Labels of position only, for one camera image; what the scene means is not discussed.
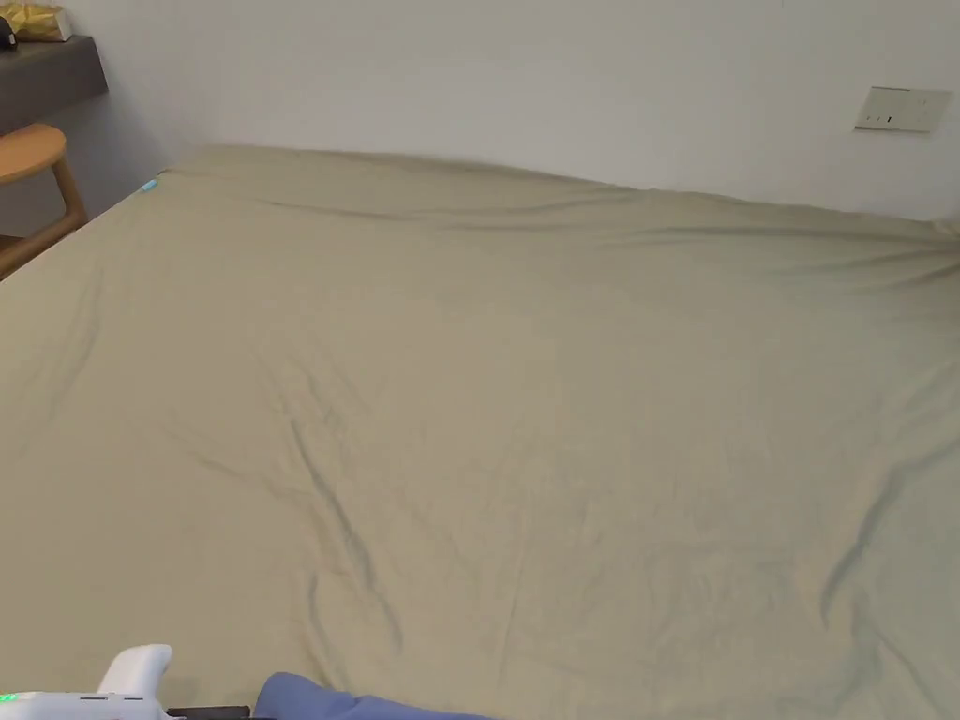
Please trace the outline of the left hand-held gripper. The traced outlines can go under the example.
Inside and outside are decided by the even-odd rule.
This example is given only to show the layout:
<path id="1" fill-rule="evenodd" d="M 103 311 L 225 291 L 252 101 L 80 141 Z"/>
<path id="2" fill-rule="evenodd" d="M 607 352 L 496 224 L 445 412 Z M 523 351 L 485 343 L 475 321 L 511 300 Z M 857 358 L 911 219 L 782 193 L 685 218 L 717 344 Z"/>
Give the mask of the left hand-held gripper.
<path id="1" fill-rule="evenodd" d="M 245 720 L 251 709 L 240 706 L 168 708 L 158 689 L 172 661 L 165 644 L 128 648 L 117 654 L 96 690 L 29 691 L 1 696 L 3 719 L 186 719 Z"/>

